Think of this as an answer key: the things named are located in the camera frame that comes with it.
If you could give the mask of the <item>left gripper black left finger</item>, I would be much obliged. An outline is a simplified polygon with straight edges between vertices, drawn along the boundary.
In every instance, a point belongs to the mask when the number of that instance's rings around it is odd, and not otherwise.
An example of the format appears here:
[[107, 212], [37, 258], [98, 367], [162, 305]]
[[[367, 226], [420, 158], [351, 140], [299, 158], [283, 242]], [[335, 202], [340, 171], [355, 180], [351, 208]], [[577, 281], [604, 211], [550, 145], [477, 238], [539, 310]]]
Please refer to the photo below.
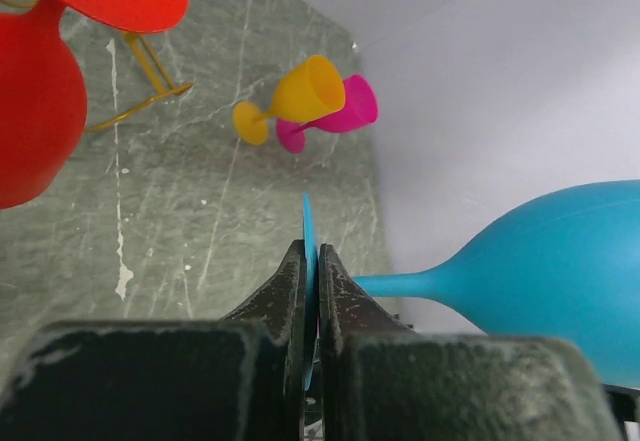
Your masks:
[[42, 327], [2, 389], [2, 438], [300, 439], [306, 274], [296, 240], [219, 320]]

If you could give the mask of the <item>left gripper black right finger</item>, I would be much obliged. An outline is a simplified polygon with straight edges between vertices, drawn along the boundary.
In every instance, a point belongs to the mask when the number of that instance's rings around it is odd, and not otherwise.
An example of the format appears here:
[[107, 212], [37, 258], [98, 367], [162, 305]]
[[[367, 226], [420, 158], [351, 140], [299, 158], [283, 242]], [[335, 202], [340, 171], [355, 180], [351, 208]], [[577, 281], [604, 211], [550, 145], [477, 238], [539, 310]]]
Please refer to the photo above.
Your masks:
[[421, 335], [320, 249], [324, 435], [329, 440], [620, 440], [592, 367], [544, 338]]

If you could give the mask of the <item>blue plastic wine glass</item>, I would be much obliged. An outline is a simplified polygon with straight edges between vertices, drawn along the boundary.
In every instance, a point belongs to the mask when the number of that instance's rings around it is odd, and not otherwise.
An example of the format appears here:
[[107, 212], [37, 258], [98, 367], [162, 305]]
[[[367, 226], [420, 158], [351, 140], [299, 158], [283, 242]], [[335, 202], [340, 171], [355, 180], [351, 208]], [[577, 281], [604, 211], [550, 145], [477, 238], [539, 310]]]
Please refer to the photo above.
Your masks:
[[371, 297], [442, 304], [489, 335], [574, 343], [603, 383], [639, 384], [639, 182], [528, 201], [421, 272], [357, 276]]

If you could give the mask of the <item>magenta plastic wine glass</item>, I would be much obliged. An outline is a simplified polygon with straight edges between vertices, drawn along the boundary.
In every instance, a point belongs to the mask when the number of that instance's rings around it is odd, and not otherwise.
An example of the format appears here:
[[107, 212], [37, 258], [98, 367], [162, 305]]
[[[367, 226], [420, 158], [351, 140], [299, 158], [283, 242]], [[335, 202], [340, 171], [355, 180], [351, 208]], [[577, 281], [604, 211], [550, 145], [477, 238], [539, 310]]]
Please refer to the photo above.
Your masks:
[[304, 150], [305, 131], [314, 128], [333, 134], [349, 133], [377, 121], [379, 108], [376, 94], [367, 79], [353, 74], [343, 80], [346, 103], [344, 107], [314, 121], [297, 124], [283, 119], [276, 121], [276, 134], [280, 144], [297, 154]]

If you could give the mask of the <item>yellow plastic wine glass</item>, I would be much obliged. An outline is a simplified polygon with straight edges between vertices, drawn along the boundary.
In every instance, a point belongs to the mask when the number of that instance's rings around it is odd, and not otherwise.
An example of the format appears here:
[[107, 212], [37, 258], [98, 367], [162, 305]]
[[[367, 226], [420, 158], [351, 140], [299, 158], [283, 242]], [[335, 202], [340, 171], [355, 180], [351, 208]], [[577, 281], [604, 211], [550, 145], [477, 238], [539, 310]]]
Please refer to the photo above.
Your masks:
[[266, 110], [250, 101], [238, 102], [232, 124], [243, 141], [260, 146], [268, 138], [269, 119], [306, 124], [340, 111], [345, 103], [346, 89], [338, 69], [327, 57], [315, 54], [280, 79]]

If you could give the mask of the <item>red plastic wine glass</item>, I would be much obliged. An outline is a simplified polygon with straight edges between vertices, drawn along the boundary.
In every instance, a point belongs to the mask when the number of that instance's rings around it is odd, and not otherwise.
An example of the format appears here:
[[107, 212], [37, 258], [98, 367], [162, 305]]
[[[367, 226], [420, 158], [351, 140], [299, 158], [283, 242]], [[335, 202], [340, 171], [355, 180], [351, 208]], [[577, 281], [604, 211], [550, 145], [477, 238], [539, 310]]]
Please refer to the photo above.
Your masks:
[[26, 203], [53, 182], [76, 148], [87, 117], [87, 91], [61, 39], [64, 11], [110, 27], [157, 33], [176, 26], [188, 0], [37, 0], [1, 16], [1, 206]]

